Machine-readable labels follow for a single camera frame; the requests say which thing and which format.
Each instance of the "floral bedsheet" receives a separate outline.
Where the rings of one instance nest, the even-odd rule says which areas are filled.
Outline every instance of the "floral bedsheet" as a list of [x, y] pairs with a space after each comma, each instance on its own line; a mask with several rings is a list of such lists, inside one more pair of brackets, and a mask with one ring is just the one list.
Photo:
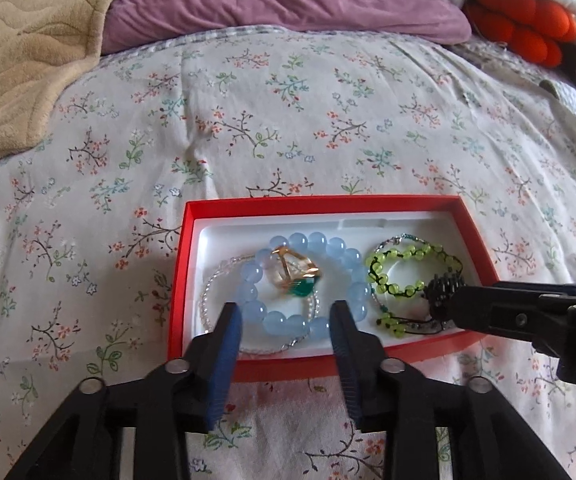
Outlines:
[[[0, 161], [0, 479], [82, 378], [163, 362], [187, 200], [459, 194], [502, 278], [576, 282], [576, 115], [416, 38], [188, 36], [105, 58], [49, 129]], [[576, 479], [576, 386], [555, 360], [489, 337], [418, 366], [490, 378]], [[371, 480], [383, 443], [329, 378], [234, 385], [189, 455], [195, 479]]]

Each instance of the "green pendant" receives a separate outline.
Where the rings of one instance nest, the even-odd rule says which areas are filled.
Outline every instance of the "green pendant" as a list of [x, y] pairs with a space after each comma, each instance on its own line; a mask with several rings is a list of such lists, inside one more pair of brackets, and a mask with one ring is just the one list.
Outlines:
[[311, 278], [298, 278], [290, 283], [288, 291], [290, 294], [294, 294], [300, 298], [305, 298], [306, 296], [312, 294], [312, 291], [315, 289], [315, 284], [318, 282], [318, 280], [318, 276]]

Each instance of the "white plastic tray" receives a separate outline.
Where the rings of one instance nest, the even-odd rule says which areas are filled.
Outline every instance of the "white plastic tray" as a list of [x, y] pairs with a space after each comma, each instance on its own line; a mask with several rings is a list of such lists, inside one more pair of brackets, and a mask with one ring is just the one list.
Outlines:
[[[199, 299], [203, 293], [206, 280], [223, 260], [235, 256], [254, 254], [267, 247], [275, 235], [286, 238], [294, 232], [306, 236], [319, 231], [330, 239], [343, 238], [347, 247], [358, 249], [365, 258], [383, 240], [392, 236], [407, 233], [423, 238], [433, 244], [441, 244], [448, 254], [457, 256], [464, 265], [463, 275], [469, 285], [480, 285], [474, 264], [468, 254], [461, 233], [456, 227], [452, 215], [448, 212], [388, 212], [388, 213], [353, 213], [353, 214], [318, 214], [295, 216], [258, 216], [241, 218], [197, 219], [194, 222], [193, 239], [188, 267], [188, 280], [184, 305], [183, 350], [196, 335], [207, 330], [202, 324], [199, 312]], [[315, 261], [322, 267], [323, 277], [317, 286], [321, 302], [321, 315], [327, 316], [329, 306], [334, 300], [343, 299], [348, 283], [338, 270], [334, 270], [326, 261]], [[391, 281], [405, 286], [417, 279], [427, 283], [434, 273], [445, 272], [445, 265], [432, 256], [421, 262], [399, 261], [388, 271]], [[232, 300], [232, 292], [239, 283], [239, 268], [228, 276], [216, 278], [209, 293], [207, 312], [214, 324], [223, 307], [223, 303]], [[306, 304], [300, 298], [280, 294], [277, 288], [264, 277], [257, 283], [259, 300], [266, 303], [268, 311], [280, 310], [286, 316], [292, 314], [306, 315]], [[395, 300], [389, 298], [386, 303], [392, 312], [408, 316], [416, 312], [427, 312], [427, 304], [421, 298], [412, 300]], [[374, 333], [384, 346], [395, 346], [411, 343], [436, 336], [406, 335], [396, 338], [386, 330], [376, 326], [379, 309], [371, 305], [366, 319], [357, 324], [364, 331]], [[458, 329], [444, 331], [440, 335], [458, 332]], [[272, 349], [279, 348], [289, 338], [280, 340], [267, 336], [259, 327], [244, 326], [241, 346], [243, 348]], [[330, 340], [312, 341], [306, 338], [293, 348], [271, 356], [242, 355], [242, 359], [262, 358], [298, 358], [331, 354]]]

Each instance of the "screw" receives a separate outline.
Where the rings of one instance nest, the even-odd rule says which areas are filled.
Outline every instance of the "screw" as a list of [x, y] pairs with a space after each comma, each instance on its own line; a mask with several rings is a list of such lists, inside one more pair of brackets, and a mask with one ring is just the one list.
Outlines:
[[401, 359], [383, 359], [381, 369], [387, 374], [399, 374], [405, 370], [405, 363]]
[[492, 391], [492, 383], [485, 377], [473, 377], [469, 383], [469, 388], [478, 394], [487, 394]]
[[190, 370], [190, 363], [184, 359], [172, 359], [165, 364], [165, 371], [169, 374], [184, 374]]
[[81, 381], [81, 384], [79, 384], [79, 391], [82, 394], [91, 395], [96, 394], [103, 387], [104, 383], [101, 380], [96, 377], [89, 377]]
[[528, 316], [526, 316], [525, 314], [519, 314], [519, 316], [517, 316], [514, 319], [514, 322], [517, 324], [519, 328], [523, 328], [528, 324]]

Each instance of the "black spiky object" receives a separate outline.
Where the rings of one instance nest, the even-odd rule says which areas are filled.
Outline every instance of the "black spiky object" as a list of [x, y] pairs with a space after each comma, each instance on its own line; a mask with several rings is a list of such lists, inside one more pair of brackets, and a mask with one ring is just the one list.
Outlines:
[[447, 302], [459, 288], [465, 285], [466, 282], [460, 272], [446, 272], [443, 276], [435, 274], [423, 289], [423, 297], [430, 305], [431, 317], [440, 321], [449, 320]]

